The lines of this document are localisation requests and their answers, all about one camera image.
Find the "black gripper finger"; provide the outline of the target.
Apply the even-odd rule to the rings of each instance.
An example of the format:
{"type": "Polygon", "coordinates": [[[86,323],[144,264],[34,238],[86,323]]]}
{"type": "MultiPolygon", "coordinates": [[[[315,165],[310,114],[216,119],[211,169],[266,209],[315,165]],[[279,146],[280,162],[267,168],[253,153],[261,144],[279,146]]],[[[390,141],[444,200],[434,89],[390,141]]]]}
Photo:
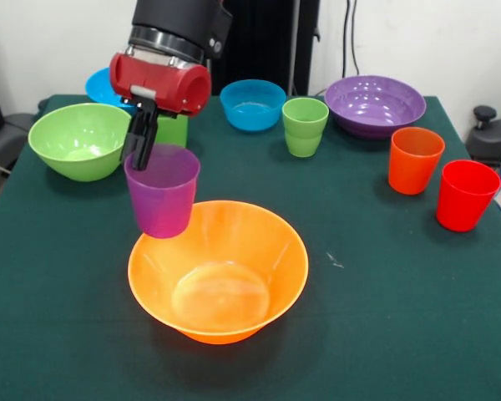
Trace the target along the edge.
{"type": "Polygon", "coordinates": [[[124,144],[121,151],[120,161],[125,162],[130,155],[133,156],[134,164],[141,164],[144,153],[144,146],[147,132],[147,113],[137,108],[132,116],[127,133],[124,137],[124,144]]]}
{"type": "Polygon", "coordinates": [[[158,109],[152,99],[138,99],[131,133],[134,136],[133,167],[145,170],[157,133],[158,109]]]}

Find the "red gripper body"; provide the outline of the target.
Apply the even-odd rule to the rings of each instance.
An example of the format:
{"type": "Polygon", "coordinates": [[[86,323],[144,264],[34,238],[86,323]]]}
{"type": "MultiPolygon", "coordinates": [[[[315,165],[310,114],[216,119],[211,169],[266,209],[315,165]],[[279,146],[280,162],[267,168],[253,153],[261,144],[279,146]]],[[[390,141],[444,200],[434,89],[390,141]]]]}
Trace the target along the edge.
{"type": "Polygon", "coordinates": [[[181,68],[124,53],[113,56],[109,80],[114,92],[124,99],[149,99],[164,112],[188,116],[202,111],[211,93],[210,73],[203,65],[181,68]]]}

